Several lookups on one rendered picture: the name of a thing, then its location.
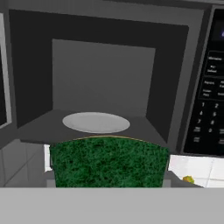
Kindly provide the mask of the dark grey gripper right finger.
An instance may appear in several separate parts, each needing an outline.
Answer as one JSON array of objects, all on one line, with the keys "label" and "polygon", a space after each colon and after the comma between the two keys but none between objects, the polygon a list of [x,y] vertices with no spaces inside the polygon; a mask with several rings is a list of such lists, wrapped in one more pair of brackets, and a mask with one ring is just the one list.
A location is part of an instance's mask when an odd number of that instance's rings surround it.
[{"label": "dark grey gripper right finger", "polygon": [[185,182],[178,178],[172,171],[166,171],[164,173],[164,179],[162,187],[172,187],[172,188],[180,188],[180,187],[197,187],[200,188],[200,185],[195,185],[189,182]]}]

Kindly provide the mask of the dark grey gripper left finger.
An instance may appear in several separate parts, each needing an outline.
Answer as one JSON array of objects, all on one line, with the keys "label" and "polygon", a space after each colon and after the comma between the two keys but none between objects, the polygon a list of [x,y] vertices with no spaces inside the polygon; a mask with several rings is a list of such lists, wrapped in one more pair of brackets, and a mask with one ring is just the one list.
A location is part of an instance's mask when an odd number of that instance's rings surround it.
[{"label": "dark grey gripper left finger", "polygon": [[18,184],[19,187],[55,187],[55,177],[53,171],[47,171],[37,178],[32,178]]}]

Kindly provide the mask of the green scouring sponge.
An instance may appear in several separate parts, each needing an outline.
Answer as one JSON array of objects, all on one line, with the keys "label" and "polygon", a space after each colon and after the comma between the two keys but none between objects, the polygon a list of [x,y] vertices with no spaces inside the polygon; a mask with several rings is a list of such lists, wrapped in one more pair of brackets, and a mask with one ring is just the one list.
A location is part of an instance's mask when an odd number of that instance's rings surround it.
[{"label": "green scouring sponge", "polygon": [[167,148],[115,136],[87,137],[50,146],[57,187],[160,187]]}]

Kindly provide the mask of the microwave oven door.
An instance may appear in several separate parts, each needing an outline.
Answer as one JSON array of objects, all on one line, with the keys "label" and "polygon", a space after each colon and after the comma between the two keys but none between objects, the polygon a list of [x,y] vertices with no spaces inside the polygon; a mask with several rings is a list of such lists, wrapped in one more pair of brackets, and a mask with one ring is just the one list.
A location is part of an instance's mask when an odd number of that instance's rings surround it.
[{"label": "microwave oven door", "polygon": [[3,88],[0,108],[5,107],[5,123],[0,125],[0,149],[16,135],[15,94],[11,59],[11,35],[8,0],[0,0],[0,71],[3,72]]}]

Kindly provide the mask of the dark grey microwave oven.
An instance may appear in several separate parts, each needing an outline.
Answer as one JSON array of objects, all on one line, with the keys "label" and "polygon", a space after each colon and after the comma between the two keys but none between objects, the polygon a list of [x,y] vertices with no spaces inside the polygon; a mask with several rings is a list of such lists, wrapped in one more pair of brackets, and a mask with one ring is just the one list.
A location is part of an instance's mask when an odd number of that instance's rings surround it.
[{"label": "dark grey microwave oven", "polygon": [[[20,140],[141,139],[172,153],[224,156],[221,79],[202,73],[215,7],[184,0],[8,0]],[[85,133],[62,119],[121,116]]]}]

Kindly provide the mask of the white round turntable plate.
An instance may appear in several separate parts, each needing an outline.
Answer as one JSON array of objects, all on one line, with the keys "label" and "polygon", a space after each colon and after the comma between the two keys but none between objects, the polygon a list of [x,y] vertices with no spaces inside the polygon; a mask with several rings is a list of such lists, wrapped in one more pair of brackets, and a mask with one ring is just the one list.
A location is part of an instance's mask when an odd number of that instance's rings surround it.
[{"label": "white round turntable plate", "polygon": [[64,117],[62,122],[69,129],[95,134],[117,133],[130,127],[127,119],[100,112],[74,113]]}]

